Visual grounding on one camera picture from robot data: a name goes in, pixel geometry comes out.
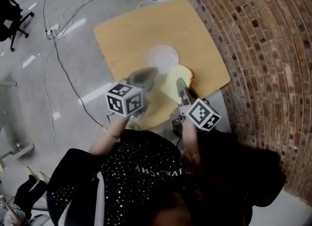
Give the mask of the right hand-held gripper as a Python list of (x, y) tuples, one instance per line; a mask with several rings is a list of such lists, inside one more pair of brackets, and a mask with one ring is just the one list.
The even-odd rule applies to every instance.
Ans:
[(172, 131), (181, 132), (186, 118), (197, 127), (197, 131), (211, 131), (221, 119), (219, 113), (208, 101), (200, 99), (193, 89), (189, 89), (182, 78), (177, 79), (176, 87), (179, 103), (170, 114)]

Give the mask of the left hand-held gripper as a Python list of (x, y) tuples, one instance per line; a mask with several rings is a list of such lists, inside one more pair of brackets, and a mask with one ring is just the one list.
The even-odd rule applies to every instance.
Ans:
[(150, 104), (147, 95), (157, 74), (156, 67), (143, 68), (114, 82), (105, 92), (109, 111), (123, 117), (142, 119)]

